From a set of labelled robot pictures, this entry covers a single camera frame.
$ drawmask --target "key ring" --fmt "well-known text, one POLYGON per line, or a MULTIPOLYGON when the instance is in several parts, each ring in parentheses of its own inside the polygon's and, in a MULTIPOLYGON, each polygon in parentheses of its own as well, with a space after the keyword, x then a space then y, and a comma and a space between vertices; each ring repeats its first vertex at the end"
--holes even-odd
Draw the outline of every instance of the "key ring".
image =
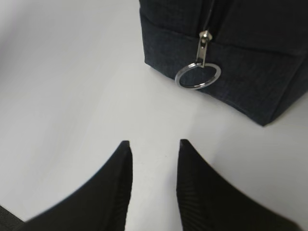
POLYGON ((178 71, 178 73, 175 76, 175 83, 176 83, 177 86, 179 86, 181 88, 185 88, 185 89, 198 90, 198 89, 205 88, 205 87, 213 84, 220 77, 221 69, 218 65, 205 63, 207 45, 208 45, 208 43, 211 39, 212 39, 212 35, 208 32, 208 30, 202 31, 200 33, 200 39, 199 39, 199 46, 198 46, 196 61, 192 64, 189 64, 189 65, 183 67, 180 71, 178 71), (181 84, 180 80, 186 72, 188 72, 192 69, 195 69, 197 67, 205 68, 206 66, 209 66, 209 67, 216 69, 216 73, 214 74, 214 76, 210 80, 208 80, 207 82, 198 84, 198 85, 183 85, 183 84, 181 84))
POLYGON ((177 86, 181 87, 181 88, 190 89, 190 90, 198 90, 198 89, 205 88, 205 87, 211 85, 212 83, 214 83, 220 77, 221 69, 220 69, 219 66, 217 66, 216 64, 205 64, 205 66, 210 66, 210 67, 216 69, 216 73, 214 74, 214 76, 210 80, 208 80, 207 82, 204 82, 204 83, 200 83, 198 85, 183 85, 183 84, 181 84, 180 80, 186 72, 188 72, 192 69, 195 69, 197 67, 201 67, 201 66, 202 66, 202 63, 192 63, 192 64, 189 64, 189 65, 183 67, 177 73, 177 75, 175 76, 175 84, 177 86))

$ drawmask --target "white surface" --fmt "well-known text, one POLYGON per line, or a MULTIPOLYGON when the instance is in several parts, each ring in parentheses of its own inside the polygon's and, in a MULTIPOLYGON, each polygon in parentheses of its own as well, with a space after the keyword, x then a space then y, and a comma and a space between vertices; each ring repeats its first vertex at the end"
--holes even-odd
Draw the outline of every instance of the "white surface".
POLYGON ((181 230, 179 140, 308 230, 308 96, 266 128, 143 63, 139 3, 0 1, 0 204, 29 219, 130 140, 127 231, 181 230))

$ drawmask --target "fabric bag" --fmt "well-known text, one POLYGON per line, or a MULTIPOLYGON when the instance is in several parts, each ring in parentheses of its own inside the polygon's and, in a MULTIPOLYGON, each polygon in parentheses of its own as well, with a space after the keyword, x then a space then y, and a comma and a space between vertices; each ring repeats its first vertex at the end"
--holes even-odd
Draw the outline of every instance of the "fabric bag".
MULTIPOLYGON (((140 0, 140 6, 145 62, 174 79, 194 63, 206 24, 213 38, 205 62, 221 74, 199 91, 258 124, 272 122, 307 92, 308 1, 140 0)), ((207 82, 212 69, 188 71, 181 84, 207 82)))

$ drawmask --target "silver ring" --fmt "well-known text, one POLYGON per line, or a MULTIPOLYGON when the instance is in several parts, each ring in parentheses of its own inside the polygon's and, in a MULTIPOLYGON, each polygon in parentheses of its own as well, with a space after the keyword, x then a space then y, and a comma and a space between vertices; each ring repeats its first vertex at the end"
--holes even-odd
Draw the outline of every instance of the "silver ring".
POLYGON ((181 88, 185 88, 185 89, 198 90, 198 89, 205 88, 205 87, 211 85, 212 83, 214 83, 220 77, 220 74, 221 74, 220 67, 217 66, 216 64, 206 63, 205 66, 210 66, 210 67, 216 69, 216 73, 214 74, 214 76, 209 81, 198 84, 198 85, 183 85, 183 84, 181 84, 180 80, 186 72, 188 72, 192 69, 195 69, 197 67, 201 67, 201 66, 202 66, 202 63, 192 63, 192 64, 189 64, 189 65, 183 67, 180 71, 178 71, 177 75, 175 76, 176 85, 181 87, 181 88))

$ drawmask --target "black fabric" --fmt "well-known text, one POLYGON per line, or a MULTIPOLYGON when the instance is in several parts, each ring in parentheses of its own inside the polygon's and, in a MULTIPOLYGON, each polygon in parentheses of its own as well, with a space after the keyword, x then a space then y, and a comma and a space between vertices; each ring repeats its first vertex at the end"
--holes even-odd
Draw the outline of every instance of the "black fabric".
MULTIPOLYGON (((195 25, 206 17, 200 1, 140 0, 140 5, 145 62, 174 79, 196 57, 195 25)), ((276 119, 308 90, 306 9, 305 0, 233 0, 219 12, 223 20, 206 56, 222 74, 200 91, 263 126, 276 119)), ((208 76, 197 68, 182 78, 183 84, 199 84, 208 76)))
POLYGON ((0 231, 12 231, 22 223, 22 220, 0 206, 0 231))
POLYGON ((177 197, 183 231, 299 231, 224 180, 194 149, 180 141, 177 197))
POLYGON ((123 231, 132 186, 132 154, 123 141, 80 189, 18 231, 123 231))

